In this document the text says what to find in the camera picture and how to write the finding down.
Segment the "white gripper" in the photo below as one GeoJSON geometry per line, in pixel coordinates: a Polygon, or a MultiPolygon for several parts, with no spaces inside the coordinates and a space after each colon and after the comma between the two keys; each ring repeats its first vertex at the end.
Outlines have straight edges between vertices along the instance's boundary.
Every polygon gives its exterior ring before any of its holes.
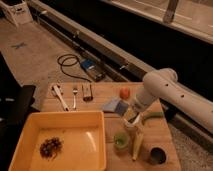
{"type": "Polygon", "coordinates": [[[127,127],[135,127],[142,125],[141,114],[129,107],[123,114],[122,119],[127,127]]]}

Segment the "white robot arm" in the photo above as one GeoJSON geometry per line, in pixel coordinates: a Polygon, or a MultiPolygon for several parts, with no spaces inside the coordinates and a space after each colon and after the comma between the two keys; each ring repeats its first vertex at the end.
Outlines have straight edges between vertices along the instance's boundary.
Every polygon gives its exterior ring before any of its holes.
{"type": "Polygon", "coordinates": [[[185,89],[178,82],[177,73],[171,68],[153,70],[144,75],[142,86],[123,114],[124,120],[131,124],[137,123],[139,113],[144,112],[158,98],[172,104],[213,133],[213,102],[185,89]]]}

